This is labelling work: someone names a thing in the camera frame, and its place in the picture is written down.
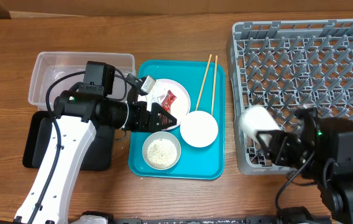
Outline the red snack wrapper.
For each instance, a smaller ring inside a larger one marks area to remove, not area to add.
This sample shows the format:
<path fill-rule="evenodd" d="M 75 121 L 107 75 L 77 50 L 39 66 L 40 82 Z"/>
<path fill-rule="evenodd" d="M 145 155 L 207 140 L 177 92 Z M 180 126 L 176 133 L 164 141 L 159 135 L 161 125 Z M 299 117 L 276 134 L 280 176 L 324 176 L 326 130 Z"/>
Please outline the red snack wrapper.
<path fill-rule="evenodd" d="M 168 113 L 171 113 L 171 106 L 176 99 L 177 97 L 172 93 L 172 91 L 168 90 L 165 99 L 162 101 L 162 108 Z"/>

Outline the white round plate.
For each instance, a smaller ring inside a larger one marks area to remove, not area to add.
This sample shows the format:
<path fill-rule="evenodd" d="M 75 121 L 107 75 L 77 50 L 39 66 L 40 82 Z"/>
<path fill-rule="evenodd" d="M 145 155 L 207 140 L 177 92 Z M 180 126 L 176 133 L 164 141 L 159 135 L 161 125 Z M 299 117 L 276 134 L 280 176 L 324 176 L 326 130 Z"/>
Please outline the white round plate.
<path fill-rule="evenodd" d="M 179 84 L 178 82 L 161 78 L 157 79 L 156 81 L 161 81 L 162 84 L 165 85 L 166 90 L 171 90 L 172 93 L 177 97 L 177 99 L 173 102 L 171 106 L 171 115 L 177 119 L 176 125 L 167 128 L 167 130 L 171 130 L 174 128 L 179 127 L 181 124 L 182 119 L 190 112 L 191 109 L 191 100 L 188 92 L 186 89 Z"/>

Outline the grey metal bowl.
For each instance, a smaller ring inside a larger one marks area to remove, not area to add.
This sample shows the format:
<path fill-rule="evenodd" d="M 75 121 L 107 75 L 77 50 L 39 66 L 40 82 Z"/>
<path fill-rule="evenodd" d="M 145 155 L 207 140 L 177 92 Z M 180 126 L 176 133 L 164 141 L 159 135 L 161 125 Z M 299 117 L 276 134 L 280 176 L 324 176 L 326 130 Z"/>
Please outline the grey metal bowl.
<path fill-rule="evenodd" d="M 159 132 L 156 132 L 156 133 L 153 133 L 151 134 L 144 142 L 143 146 L 142 146 L 142 155 L 143 155 L 143 158 L 144 158 L 144 161 L 153 169 L 156 169 L 156 170 L 167 170 L 167 169 L 157 169 L 155 168 L 154 166 L 152 166 L 149 161 L 147 160 L 147 148 L 149 146 L 149 144 L 156 140 L 156 139 L 168 139 L 170 140 L 172 143 L 174 143 L 174 145 L 176 146 L 177 150 L 178 150 L 178 155 L 177 155 L 177 159 L 176 161 L 172 164 L 171 167 L 167 168 L 167 169 L 170 169 L 172 168 L 178 161 L 179 161 L 179 158 L 181 156 L 181 146 L 180 146 L 180 142 L 179 140 L 171 133 L 169 132 L 165 132 L 165 131 L 159 131 Z"/>

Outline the white rice pile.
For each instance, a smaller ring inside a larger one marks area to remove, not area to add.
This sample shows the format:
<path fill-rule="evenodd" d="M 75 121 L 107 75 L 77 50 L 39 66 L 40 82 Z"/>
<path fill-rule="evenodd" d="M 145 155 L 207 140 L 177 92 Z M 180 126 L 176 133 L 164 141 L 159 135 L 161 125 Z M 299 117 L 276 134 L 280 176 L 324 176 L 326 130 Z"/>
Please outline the white rice pile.
<path fill-rule="evenodd" d="M 178 150 L 168 139 L 156 139 L 147 148 L 147 160 L 157 169 L 167 169 L 176 161 Z"/>

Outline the white shallow bowl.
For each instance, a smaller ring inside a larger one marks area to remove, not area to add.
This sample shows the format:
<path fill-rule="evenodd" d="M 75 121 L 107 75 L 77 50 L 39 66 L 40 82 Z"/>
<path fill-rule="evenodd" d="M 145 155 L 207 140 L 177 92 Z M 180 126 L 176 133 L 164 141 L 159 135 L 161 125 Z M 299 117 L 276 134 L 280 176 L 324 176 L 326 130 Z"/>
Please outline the white shallow bowl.
<path fill-rule="evenodd" d="M 180 124 L 183 140 L 193 147 L 207 147 L 218 136 L 219 128 L 216 119 L 205 111 L 188 113 Z"/>

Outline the white cup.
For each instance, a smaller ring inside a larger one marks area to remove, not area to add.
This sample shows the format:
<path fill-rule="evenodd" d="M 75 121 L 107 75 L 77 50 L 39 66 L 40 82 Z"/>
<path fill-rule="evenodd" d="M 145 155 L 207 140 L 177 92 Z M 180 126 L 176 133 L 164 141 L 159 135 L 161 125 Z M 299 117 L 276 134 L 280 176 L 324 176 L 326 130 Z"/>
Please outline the white cup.
<path fill-rule="evenodd" d="M 256 137 L 258 131 L 281 130 L 272 115 L 261 105 L 244 110 L 237 123 L 238 127 L 258 144 L 260 143 Z"/>

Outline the wooden chopstick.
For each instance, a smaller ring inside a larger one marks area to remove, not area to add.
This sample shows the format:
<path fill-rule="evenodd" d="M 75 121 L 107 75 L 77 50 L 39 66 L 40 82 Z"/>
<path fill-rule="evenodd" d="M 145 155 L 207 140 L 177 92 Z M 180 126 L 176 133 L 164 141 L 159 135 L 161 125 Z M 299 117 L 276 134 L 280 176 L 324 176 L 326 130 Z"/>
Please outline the wooden chopstick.
<path fill-rule="evenodd" d="M 210 63 L 211 63 L 211 59 L 212 59 L 212 54 L 209 55 L 209 58 L 208 58 L 208 61 L 207 61 L 207 64 L 206 64 L 206 70 L 204 72 L 204 76 L 203 76 L 203 79 L 202 79 L 201 88 L 200 88 L 198 99 L 197 99 L 197 102 L 196 102 L 195 111 L 198 110 L 199 103 L 201 101 L 201 96 L 202 96 L 202 92 L 203 92 L 203 89 L 204 89 L 206 77 L 207 77 L 209 66 L 210 66 Z"/>
<path fill-rule="evenodd" d="M 218 69 L 218 55 L 215 56 L 215 60 L 214 60 L 213 89 L 212 89 L 212 97 L 211 97 L 211 116 L 214 115 L 217 69 Z"/>

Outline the white tissue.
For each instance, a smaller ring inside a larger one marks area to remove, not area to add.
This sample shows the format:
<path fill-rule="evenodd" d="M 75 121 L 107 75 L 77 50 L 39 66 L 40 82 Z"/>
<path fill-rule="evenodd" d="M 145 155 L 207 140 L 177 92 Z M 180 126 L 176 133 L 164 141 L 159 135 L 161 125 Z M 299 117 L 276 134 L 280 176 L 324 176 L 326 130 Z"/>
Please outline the white tissue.
<path fill-rule="evenodd" d="M 167 90 L 165 88 L 165 85 L 162 84 L 161 81 L 156 81 L 151 91 L 145 96 L 139 95 L 137 100 L 146 102 L 147 111 L 151 111 L 152 103 L 158 103 L 161 105 L 166 95 L 167 95 Z"/>

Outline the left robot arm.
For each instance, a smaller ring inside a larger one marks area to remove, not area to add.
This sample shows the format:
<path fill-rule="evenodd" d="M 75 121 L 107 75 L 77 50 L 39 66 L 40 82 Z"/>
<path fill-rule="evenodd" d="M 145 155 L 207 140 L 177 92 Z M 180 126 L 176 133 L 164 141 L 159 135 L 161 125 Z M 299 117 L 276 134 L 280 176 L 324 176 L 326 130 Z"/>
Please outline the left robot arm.
<path fill-rule="evenodd" d="M 131 85 L 136 93 L 149 89 L 144 81 L 116 67 L 89 61 L 83 81 L 63 91 L 50 102 L 53 82 L 45 95 L 52 130 L 44 158 L 30 193 L 13 223 L 67 223 L 71 195 L 83 159 L 95 139 L 97 126 L 123 131 L 155 133 L 174 126 L 177 119 L 158 103 L 147 109 L 145 102 L 108 98 L 115 78 Z"/>

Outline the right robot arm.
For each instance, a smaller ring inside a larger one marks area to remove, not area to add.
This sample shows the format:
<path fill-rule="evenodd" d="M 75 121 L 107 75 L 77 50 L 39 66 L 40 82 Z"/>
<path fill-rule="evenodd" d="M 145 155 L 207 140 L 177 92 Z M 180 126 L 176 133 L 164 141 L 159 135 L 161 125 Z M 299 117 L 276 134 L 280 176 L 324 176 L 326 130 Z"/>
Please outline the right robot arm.
<path fill-rule="evenodd" d="M 295 115 L 300 133 L 259 129 L 256 140 L 273 164 L 296 169 L 293 179 L 315 182 L 333 220 L 353 223 L 353 121 L 320 118 L 316 108 Z"/>

